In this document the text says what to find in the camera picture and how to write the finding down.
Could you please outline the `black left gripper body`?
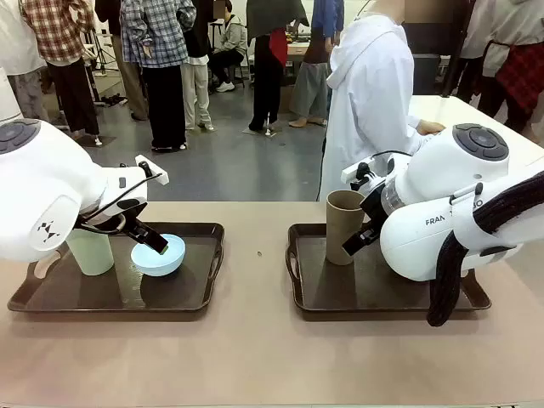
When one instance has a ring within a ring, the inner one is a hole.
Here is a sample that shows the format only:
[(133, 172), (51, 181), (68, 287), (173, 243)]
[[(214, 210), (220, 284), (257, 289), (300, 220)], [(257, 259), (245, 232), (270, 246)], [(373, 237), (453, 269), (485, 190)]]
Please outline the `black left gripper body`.
[(115, 231), (126, 235), (144, 235), (145, 227), (138, 219), (138, 216), (146, 206), (146, 202), (141, 202), (138, 199), (126, 199), (117, 202), (114, 208), (118, 210), (118, 214), (112, 218)]

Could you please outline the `person's right hand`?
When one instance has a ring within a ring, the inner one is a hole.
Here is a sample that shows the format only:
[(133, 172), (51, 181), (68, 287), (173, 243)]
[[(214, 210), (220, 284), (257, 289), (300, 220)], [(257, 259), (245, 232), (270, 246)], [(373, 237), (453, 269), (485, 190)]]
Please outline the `person's right hand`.
[(421, 120), (416, 127), (417, 132), (423, 136), (437, 134), (442, 132), (444, 129), (445, 126), (441, 123), (429, 122), (425, 120)]

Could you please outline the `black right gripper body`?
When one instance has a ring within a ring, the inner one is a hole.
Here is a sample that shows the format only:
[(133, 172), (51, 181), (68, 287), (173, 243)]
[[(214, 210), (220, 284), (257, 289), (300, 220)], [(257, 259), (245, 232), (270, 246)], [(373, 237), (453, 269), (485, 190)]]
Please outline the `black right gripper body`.
[(361, 237), (364, 241), (375, 241), (381, 232), (388, 215), (383, 208), (382, 192), (385, 186), (381, 182), (360, 204), (368, 220), (361, 225)]

